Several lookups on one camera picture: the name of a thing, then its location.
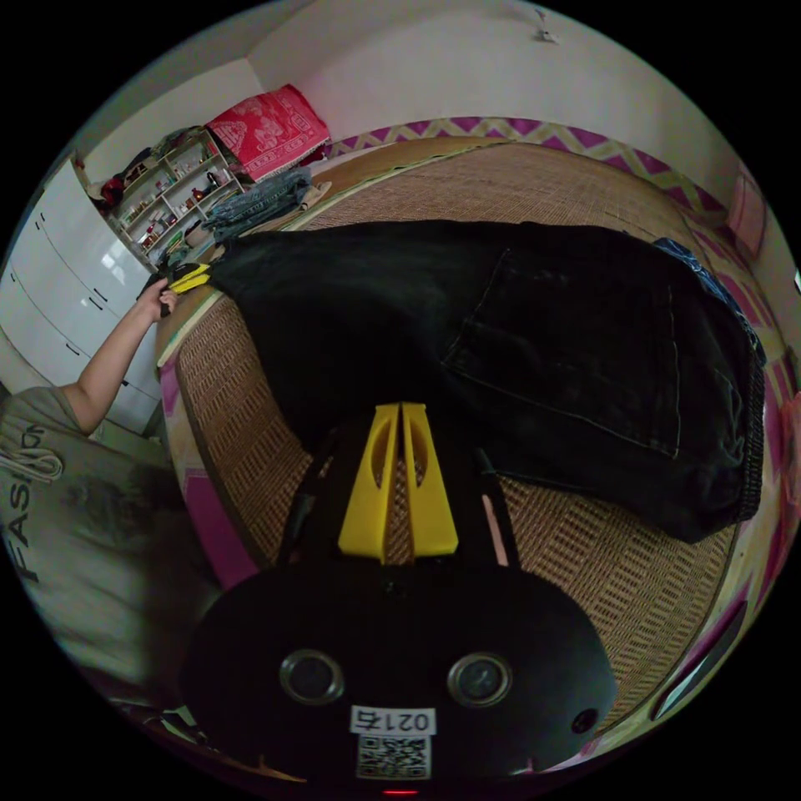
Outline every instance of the blue cloth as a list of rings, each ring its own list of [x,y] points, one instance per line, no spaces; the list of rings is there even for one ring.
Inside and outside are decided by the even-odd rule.
[[[739,324],[748,335],[751,346],[759,354],[759,359],[762,362],[762,366],[765,366],[767,357],[765,356],[762,343],[759,341],[759,337],[756,335],[756,332],[748,322],[748,318],[743,314],[742,310],[737,304],[737,301],[732,297],[731,293],[726,289],[726,287],[723,286],[723,284],[721,284],[714,275],[706,270],[700,264],[698,259],[695,258],[693,252],[685,248],[684,245],[664,236],[661,239],[657,239],[653,244],[654,247],[664,250],[665,253],[669,253],[671,256],[675,256],[677,259],[683,261],[684,264],[686,264],[687,267],[693,271],[693,274],[698,279],[704,290],[709,295],[718,298],[718,300],[722,300],[723,303],[725,303],[726,306],[728,306],[729,309],[734,312],[734,316],[737,318]]]
[[[218,244],[234,239],[256,225],[297,209],[310,186],[311,170],[308,167],[275,175],[256,184],[249,192],[214,206],[203,227],[214,231],[214,241]]]

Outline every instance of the black jeans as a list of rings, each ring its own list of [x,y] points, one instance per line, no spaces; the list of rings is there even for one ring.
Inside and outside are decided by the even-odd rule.
[[[679,259],[610,229],[430,220],[254,234],[213,283],[313,451],[380,403],[446,412],[495,469],[695,542],[753,516],[760,354]]]

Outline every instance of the white cabinet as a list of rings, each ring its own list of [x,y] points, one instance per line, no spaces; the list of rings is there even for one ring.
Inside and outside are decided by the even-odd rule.
[[[36,308],[10,262],[0,280],[0,325],[25,361],[55,386],[78,380],[89,363],[89,356],[56,330]],[[150,349],[148,364],[152,366],[152,342]],[[141,434],[158,403],[158,394],[151,396],[142,392],[126,376],[107,417]]]
[[[157,405],[156,400],[125,381],[106,416],[118,426],[141,434],[156,411]]]
[[[33,305],[11,265],[0,281],[0,325],[25,361],[56,386],[72,384],[89,363]]]
[[[125,380],[137,389],[158,401],[161,398],[161,385],[156,379],[156,326],[151,325],[144,335],[142,344],[133,356]]]
[[[0,328],[51,384],[70,384],[149,276],[94,208],[68,160],[14,243],[0,281]],[[152,327],[125,374],[110,420],[142,433],[161,397],[154,367]]]
[[[100,216],[69,160],[53,176],[33,213],[64,263],[122,317],[150,273]]]
[[[119,318],[75,277],[34,217],[23,227],[9,263],[50,323],[84,353],[95,353]]]

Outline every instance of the drawstring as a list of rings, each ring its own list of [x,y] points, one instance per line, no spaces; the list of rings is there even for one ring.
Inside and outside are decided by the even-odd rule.
[[[47,448],[22,448],[14,452],[0,448],[0,467],[44,484],[56,481],[64,471],[62,461]]]

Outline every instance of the sticker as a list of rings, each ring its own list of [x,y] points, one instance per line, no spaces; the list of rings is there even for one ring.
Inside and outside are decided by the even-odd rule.
[[[356,778],[407,781],[431,778],[431,737],[372,737],[361,734]]]
[[[375,737],[430,737],[436,734],[435,709],[350,708],[350,733]]]

